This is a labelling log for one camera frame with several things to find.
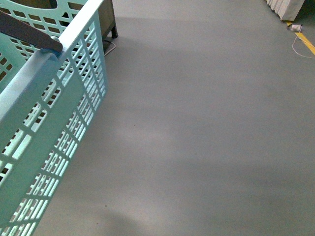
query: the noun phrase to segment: yellow floor line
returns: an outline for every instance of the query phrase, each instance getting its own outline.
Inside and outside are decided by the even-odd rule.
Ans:
[[[292,24],[290,21],[286,21],[286,24],[289,26]],[[302,42],[310,49],[310,51],[315,55],[315,47],[314,45],[304,36],[302,33],[295,33]]]

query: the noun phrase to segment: plastic laundry basket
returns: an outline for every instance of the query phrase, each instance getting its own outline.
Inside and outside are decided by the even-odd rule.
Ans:
[[[55,9],[38,9],[0,0],[0,10],[50,36],[59,37],[87,0],[58,0]],[[38,48],[0,34],[0,93]]]
[[[26,56],[6,59],[12,70],[15,62],[24,65],[0,93],[0,236],[32,235],[105,96],[97,12],[102,2],[87,1],[67,27],[55,20],[63,31],[61,55],[22,47],[1,35]],[[30,17],[28,10],[18,11]],[[52,13],[47,16],[54,19]],[[49,27],[43,15],[39,18]],[[29,48],[36,51],[32,56],[26,53]]]

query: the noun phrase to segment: electrical cord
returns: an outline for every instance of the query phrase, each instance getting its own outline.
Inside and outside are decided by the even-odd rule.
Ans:
[[[113,42],[111,42],[111,41],[108,41],[108,40],[104,40],[105,42],[108,42],[108,43],[110,43],[110,44],[112,44],[113,45],[113,47],[107,52],[107,53],[105,53],[105,55],[104,56],[107,56],[108,54],[110,54],[112,51],[114,51],[115,50],[115,48],[116,48],[116,44],[115,43],[113,43]]]
[[[296,35],[296,37],[295,37],[295,39],[294,39],[294,42],[292,43],[292,49],[294,50],[294,52],[295,52],[297,55],[299,55],[299,56],[301,56],[301,57],[310,58],[310,59],[315,59],[315,58],[313,58],[313,57],[307,57],[307,56],[304,56],[304,55],[302,55],[302,54],[299,54],[299,53],[295,50],[294,44],[295,44],[297,38],[299,38],[302,42],[304,42],[304,43],[306,43],[306,44],[309,44],[308,42],[305,42],[303,39],[301,39],[301,38],[299,37],[299,34],[301,33],[301,31],[302,31],[302,27],[300,28],[298,34]]]

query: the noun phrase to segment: epoxy floor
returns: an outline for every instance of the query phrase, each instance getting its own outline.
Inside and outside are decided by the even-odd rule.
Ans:
[[[313,236],[315,67],[286,24],[264,0],[114,8],[107,97],[34,235]]]

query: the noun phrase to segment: dark handle strap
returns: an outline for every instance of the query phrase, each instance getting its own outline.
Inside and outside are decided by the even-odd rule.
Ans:
[[[39,48],[52,49],[58,53],[63,50],[63,45],[53,40],[46,33],[29,26],[2,11],[0,11],[0,32]]]

